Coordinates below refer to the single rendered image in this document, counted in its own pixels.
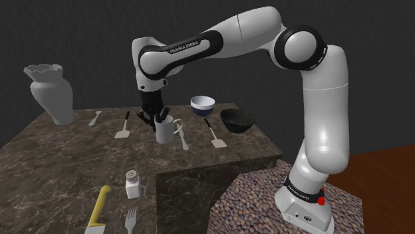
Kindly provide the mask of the black handled spatula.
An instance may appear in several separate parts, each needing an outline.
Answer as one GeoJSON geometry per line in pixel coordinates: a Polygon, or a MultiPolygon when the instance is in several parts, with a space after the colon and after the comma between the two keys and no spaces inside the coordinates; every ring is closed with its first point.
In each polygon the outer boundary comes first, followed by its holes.
{"type": "Polygon", "coordinates": [[[215,132],[213,131],[213,129],[212,129],[212,127],[211,127],[211,125],[210,125],[210,123],[208,121],[208,119],[205,118],[204,121],[207,124],[207,126],[209,127],[209,129],[210,129],[210,131],[211,131],[211,133],[213,135],[213,140],[211,141],[212,144],[213,144],[213,146],[215,148],[225,148],[227,146],[226,143],[223,140],[217,138],[215,132]]]}
{"type": "Polygon", "coordinates": [[[126,125],[128,122],[128,118],[129,118],[130,112],[127,111],[126,115],[125,115],[125,119],[124,119],[124,125],[123,125],[123,129],[121,131],[118,131],[115,135],[115,139],[121,139],[121,138],[127,138],[130,135],[130,131],[126,129],[126,125]]]}

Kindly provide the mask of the pebble patterned robot stand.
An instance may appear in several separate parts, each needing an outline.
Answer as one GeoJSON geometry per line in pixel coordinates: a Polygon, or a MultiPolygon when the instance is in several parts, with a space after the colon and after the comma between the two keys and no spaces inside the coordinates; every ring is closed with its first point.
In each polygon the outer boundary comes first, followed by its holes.
{"type": "MultiPolygon", "coordinates": [[[[239,175],[211,208],[207,234],[308,234],[284,221],[274,195],[291,166],[239,175]]],[[[364,234],[361,199],[326,183],[325,202],[335,221],[333,234],[364,234]]]]}

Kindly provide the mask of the black bowl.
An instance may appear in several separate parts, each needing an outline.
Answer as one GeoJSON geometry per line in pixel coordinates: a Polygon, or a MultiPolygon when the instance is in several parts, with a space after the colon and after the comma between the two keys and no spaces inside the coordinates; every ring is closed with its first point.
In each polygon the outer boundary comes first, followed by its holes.
{"type": "Polygon", "coordinates": [[[220,118],[227,130],[235,134],[246,132],[256,121],[252,113],[238,108],[222,110],[220,112],[220,118]]]}

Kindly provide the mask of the white mug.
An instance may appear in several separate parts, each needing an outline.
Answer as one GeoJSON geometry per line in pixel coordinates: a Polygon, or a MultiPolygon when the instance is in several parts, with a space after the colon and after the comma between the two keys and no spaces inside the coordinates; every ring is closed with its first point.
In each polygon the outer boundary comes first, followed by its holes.
{"type": "Polygon", "coordinates": [[[160,144],[170,144],[174,140],[174,135],[182,129],[182,119],[174,119],[171,115],[155,123],[156,127],[156,141],[160,144]]]}

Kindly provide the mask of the silver fork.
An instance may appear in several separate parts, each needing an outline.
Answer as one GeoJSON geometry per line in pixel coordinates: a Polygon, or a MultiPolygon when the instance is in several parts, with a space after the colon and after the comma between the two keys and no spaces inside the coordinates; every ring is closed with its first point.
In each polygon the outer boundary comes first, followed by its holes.
{"type": "Polygon", "coordinates": [[[132,230],[136,224],[136,214],[137,214],[137,208],[136,207],[132,207],[128,210],[128,213],[126,215],[126,220],[125,220],[125,228],[128,231],[128,234],[132,234],[132,230]]]}

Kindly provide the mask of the white salt shaker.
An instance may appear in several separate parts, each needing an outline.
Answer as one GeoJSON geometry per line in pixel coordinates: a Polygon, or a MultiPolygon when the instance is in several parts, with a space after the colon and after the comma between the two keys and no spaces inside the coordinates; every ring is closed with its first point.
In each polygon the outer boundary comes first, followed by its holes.
{"type": "Polygon", "coordinates": [[[126,172],[125,188],[128,199],[134,199],[141,196],[141,180],[136,170],[129,170],[126,172]]]}

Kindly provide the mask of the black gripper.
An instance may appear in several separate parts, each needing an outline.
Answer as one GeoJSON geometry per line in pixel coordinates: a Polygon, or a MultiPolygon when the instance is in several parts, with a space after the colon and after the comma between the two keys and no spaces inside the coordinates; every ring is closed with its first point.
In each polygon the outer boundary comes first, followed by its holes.
{"type": "Polygon", "coordinates": [[[155,121],[162,123],[169,114],[170,108],[163,107],[161,90],[153,92],[140,92],[142,98],[142,109],[137,111],[136,115],[145,124],[154,129],[154,117],[148,114],[155,114],[155,121]]]}

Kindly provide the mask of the small silver spoon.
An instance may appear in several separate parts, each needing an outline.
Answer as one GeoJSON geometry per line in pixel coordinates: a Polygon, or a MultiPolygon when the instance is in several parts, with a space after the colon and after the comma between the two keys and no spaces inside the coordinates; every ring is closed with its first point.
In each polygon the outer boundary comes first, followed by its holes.
{"type": "Polygon", "coordinates": [[[101,114],[101,110],[98,110],[95,112],[96,116],[89,122],[89,126],[94,126],[96,123],[97,118],[99,117],[99,115],[101,114]]]}

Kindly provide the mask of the yellow handled knife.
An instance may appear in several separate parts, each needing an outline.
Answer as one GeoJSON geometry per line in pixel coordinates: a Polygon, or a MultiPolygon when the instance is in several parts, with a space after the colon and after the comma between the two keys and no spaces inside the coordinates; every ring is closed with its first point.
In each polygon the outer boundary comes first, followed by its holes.
{"type": "Polygon", "coordinates": [[[92,211],[92,214],[90,216],[88,225],[85,229],[84,234],[104,234],[104,230],[106,227],[105,223],[99,223],[98,218],[100,217],[100,214],[103,210],[103,207],[106,203],[106,196],[109,192],[111,192],[112,189],[109,185],[104,185],[100,189],[100,193],[98,194],[98,198],[96,200],[94,209],[92,211]]]}

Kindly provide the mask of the white jagged rim vase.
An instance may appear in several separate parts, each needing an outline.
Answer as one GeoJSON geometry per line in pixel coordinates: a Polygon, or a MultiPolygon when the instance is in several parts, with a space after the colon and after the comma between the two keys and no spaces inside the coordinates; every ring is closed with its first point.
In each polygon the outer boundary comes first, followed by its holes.
{"type": "Polygon", "coordinates": [[[32,79],[31,93],[51,116],[56,125],[70,124],[73,93],[70,83],[63,78],[59,64],[38,64],[25,67],[23,72],[32,79]]]}

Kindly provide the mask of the white and blue bowl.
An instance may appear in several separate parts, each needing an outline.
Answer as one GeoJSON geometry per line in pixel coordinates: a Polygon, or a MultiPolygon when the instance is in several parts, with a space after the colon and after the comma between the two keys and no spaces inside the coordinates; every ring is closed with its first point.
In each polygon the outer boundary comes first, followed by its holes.
{"type": "Polygon", "coordinates": [[[215,100],[209,96],[194,96],[191,98],[190,104],[194,114],[206,117],[213,111],[215,100]]]}

